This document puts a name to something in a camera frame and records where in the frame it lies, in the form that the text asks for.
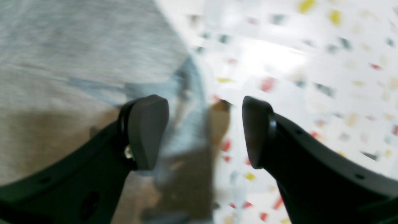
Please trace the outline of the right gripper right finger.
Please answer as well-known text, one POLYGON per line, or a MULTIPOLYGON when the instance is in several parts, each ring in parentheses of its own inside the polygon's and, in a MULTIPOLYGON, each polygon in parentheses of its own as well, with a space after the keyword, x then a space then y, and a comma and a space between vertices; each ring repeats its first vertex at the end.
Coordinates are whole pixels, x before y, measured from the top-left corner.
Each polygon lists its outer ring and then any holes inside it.
POLYGON ((396 180, 337 154, 266 101, 243 98, 251 166, 277 182, 293 224, 396 224, 396 180))

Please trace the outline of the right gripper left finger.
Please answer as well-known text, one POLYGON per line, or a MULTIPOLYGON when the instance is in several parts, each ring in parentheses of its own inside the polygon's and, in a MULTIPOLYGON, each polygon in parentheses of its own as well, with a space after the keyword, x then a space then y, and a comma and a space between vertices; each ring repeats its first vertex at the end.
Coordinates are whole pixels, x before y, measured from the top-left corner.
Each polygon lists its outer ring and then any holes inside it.
POLYGON ((109 224, 131 171, 155 168, 169 120, 158 95, 126 103, 111 123, 72 154, 1 187, 9 224, 109 224))

